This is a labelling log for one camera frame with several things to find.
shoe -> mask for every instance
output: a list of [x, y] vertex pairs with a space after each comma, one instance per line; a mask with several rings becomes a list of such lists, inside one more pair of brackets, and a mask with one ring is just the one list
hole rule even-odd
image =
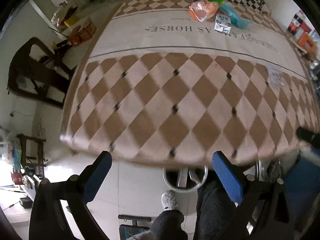
[[178, 203], [174, 196], [173, 190], [168, 190], [162, 194], [161, 203], [165, 211], [178, 209]]

table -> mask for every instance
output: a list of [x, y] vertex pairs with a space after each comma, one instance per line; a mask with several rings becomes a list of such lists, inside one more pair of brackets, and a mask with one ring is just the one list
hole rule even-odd
[[[60, 140], [93, 153], [156, 166], [270, 159], [319, 131], [307, 71], [278, 25], [254, 22], [229, 35], [190, 18], [193, 0], [133, 0], [108, 16], [71, 82]], [[281, 72], [276, 85], [268, 69]]]

metal bolt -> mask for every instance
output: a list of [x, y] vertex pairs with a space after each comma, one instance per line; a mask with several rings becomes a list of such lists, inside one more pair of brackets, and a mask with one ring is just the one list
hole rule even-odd
[[284, 183], [284, 181], [283, 181], [283, 179], [277, 179], [277, 182], [280, 184], [280, 185], [282, 185], [283, 183]]
[[248, 174], [246, 178], [249, 181], [254, 181], [255, 180], [255, 177], [252, 174]]
[[72, 175], [69, 179], [70, 179], [71, 181], [76, 181], [78, 178], [79, 178], [78, 175]]

dark pants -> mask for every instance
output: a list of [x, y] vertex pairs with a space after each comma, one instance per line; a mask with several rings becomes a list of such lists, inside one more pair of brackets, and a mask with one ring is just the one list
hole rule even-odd
[[[198, 189], [197, 220], [193, 240], [214, 240], [236, 210], [217, 174], [209, 171], [206, 182]], [[180, 211], [162, 212], [153, 222], [150, 231], [158, 240], [187, 240], [181, 229], [184, 216]]]

teal plastic bag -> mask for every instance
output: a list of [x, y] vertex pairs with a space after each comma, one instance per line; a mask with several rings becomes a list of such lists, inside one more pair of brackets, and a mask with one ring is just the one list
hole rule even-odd
[[224, 3], [219, 6], [219, 10], [230, 17], [231, 23], [240, 29], [244, 29], [252, 20], [246, 22], [241, 16], [238, 15], [237, 11], [229, 4]]

